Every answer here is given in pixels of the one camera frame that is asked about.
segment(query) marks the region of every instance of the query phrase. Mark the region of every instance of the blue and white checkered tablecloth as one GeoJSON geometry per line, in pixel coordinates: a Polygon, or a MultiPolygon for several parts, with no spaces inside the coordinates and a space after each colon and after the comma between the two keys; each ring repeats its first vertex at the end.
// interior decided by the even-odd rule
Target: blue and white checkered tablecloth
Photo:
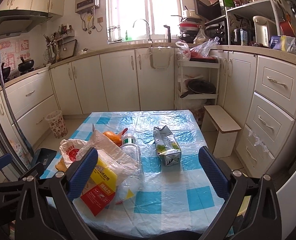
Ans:
{"type": "MultiPolygon", "coordinates": [[[[100,132],[118,133],[128,128],[141,149],[145,175],[143,189],[132,201],[109,205],[96,217],[78,198],[74,205],[86,224],[124,237],[152,237],[176,230],[203,233],[220,210],[219,198],[198,161],[204,137],[188,110],[92,113],[71,138],[89,140],[92,124],[100,132]],[[181,149],[180,165],[165,167],[156,153],[153,127],[167,125],[181,149]]],[[[56,173],[57,153],[42,178],[56,173]]]]}

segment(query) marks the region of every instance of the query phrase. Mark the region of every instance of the wok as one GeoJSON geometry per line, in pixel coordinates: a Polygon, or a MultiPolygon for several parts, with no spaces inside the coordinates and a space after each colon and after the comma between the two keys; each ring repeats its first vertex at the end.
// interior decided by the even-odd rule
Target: wok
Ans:
{"type": "Polygon", "coordinates": [[[23,57],[21,57],[22,63],[18,65],[19,72],[25,72],[27,70],[30,70],[34,66],[34,60],[33,59],[26,59],[24,60],[23,57]]]}
{"type": "Polygon", "coordinates": [[[213,94],[216,92],[216,87],[213,84],[201,79],[190,80],[187,87],[188,91],[184,92],[180,98],[185,98],[190,94],[213,94]]]}
{"type": "Polygon", "coordinates": [[[6,67],[6,68],[4,68],[4,64],[5,64],[5,62],[2,63],[2,72],[3,72],[3,78],[4,78],[4,80],[5,80],[6,78],[9,77],[9,74],[10,74],[10,67],[6,67]]]}

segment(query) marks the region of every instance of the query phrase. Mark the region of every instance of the sink faucet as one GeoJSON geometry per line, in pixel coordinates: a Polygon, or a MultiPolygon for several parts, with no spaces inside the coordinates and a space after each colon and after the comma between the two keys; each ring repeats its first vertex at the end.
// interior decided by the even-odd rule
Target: sink faucet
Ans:
{"type": "Polygon", "coordinates": [[[146,22],[146,25],[148,26],[148,43],[152,43],[152,40],[151,40],[151,35],[150,35],[150,27],[149,27],[149,22],[147,22],[145,19],[137,19],[134,21],[134,25],[132,26],[133,28],[135,27],[135,22],[138,21],[138,20],[143,20],[146,22]]]}

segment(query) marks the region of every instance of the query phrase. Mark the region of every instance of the silver screw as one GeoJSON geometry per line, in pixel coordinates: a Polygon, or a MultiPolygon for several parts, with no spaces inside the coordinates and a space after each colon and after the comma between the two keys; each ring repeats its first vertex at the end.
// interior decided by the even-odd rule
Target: silver screw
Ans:
{"type": "Polygon", "coordinates": [[[242,175],[241,171],[239,170],[233,171],[232,174],[235,175],[236,177],[240,177],[242,175]]]}
{"type": "Polygon", "coordinates": [[[271,177],[268,175],[268,174],[265,174],[264,176],[263,176],[263,178],[265,179],[265,180],[271,180],[271,177]]]}
{"type": "Polygon", "coordinates": [[[34,179],[34,176],[32,176],[32,175],[29,175],[28,177],[27,177],[27,181],[32,181],[34,179]]]}
{"type": "Polygon", "coordinates": [[[56,178],[61,178],[61,177],[63,177],[64,175],[65,175],[65,173],[64,173],[63,171],[58,171],[58,172],[56,172],[56,174],[55,174],[56,178]]]}

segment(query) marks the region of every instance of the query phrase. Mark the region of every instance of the stool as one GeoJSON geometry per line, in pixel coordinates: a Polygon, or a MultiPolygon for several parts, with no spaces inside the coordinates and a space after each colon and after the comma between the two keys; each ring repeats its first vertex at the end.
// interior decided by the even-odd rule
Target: stool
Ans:
{"type": "Polygon", "coordinates": [[[241,127],[221,106],[204,106],[204,108],[201,132],[209,151],[216,158],[230,156],[241,127]]]}

